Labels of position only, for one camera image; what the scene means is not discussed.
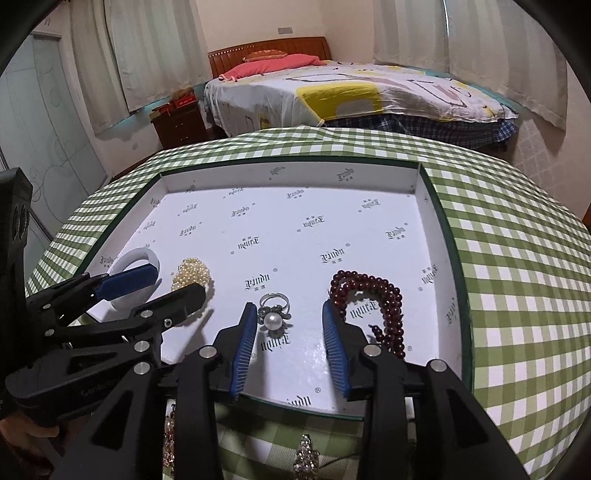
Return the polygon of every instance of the wooden nightstand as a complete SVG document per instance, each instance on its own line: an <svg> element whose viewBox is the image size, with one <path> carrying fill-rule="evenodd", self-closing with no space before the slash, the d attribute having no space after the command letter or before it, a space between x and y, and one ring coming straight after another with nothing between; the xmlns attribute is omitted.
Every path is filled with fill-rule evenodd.
<svg viewBox="0 0 591 480"><path fill-rule="evenodd" d="M209 140L198 103L163 113L152 123L165 150Z"/></svg>

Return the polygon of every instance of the white curtain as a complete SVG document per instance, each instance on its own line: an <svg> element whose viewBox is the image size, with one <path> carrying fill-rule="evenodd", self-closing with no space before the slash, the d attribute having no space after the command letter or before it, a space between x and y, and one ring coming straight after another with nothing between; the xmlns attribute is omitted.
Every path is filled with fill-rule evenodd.
<svg viewBox="0 0 591 480"><path fill-rule="evenodd" d="M129 111L212 78L193 0L106 0Z"/></svg>
<svg viewBox="0 0 591 480"><path fill-rule="evenodd" d="M514 0L445 0L450 72L566 128L566 61Z"/></svg>
<svg viewBox="0 0 591 480"><path fill-rule="evenodd" d="M374 60L448 71L442 0L374 0Z"/></svg>
<svg viewBox="0 0 591 480"><path fill-rule="evenodd" d="M129 116L107 33L103 0L72 0L72 46L95 134Z"/></svg>

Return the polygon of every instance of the green checkered fabric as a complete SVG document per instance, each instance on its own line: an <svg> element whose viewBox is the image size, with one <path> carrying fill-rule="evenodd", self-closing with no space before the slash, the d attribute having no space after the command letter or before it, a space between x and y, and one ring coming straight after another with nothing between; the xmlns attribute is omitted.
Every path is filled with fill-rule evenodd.
<svg viewBox="0 0 591 480"><path fill-rule="evenodd" d="M574 214L495 158L405 135L310 127L269 129L163 151L75 211L37 265L28 292L74 275L109 223L158 173L285 155L423 164L452 227L466 279L474 394L532 479L546 476L589 407L591 236ZM217 413L228 478L287 475L280 472L291 469L302 432L311 433L315 447L331 458L350 455L361 435L358 424L288 411L269 419L222 407ZM266 457L252 447L257 442L269 445ZM353 478L355 462L335 462L321 476Z"/></svg>
<svg viewBox="0 0 591 480"><path fill-rule="evenodd" d="M292 465L305 433L321 452L321 478L355 479L361 422L311 416L245 397L232 407L216 404L216 419L226 479L293 480Z"/></svg>

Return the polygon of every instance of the wooden headboard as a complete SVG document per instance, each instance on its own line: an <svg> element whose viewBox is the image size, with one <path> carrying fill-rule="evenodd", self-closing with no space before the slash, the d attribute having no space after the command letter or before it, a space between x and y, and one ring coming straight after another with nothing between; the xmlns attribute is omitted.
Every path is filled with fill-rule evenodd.
<svg viewBox="0 0 591 480"><path fill-rule="evenodd" d="M208 56L213 78L217 78L236 65L240 65L242 59L253 51L272 49L287 53L318 55L320 60L332 60L329 45L324 37L288 37L264 40L211 51Z"/></svg>

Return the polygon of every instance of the frosted glass door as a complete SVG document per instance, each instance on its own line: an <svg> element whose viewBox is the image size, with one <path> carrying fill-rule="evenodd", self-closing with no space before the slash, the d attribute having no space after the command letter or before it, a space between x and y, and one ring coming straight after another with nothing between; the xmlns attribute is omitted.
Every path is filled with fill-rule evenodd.
<svg viewBox="0 0 591 480"><path fill-rule="evenodd" d="M31 207L50 235L105 181L74 108L57 40L30 35L0 77L0 147L8 167L21 167L33 184Z"/></svg>

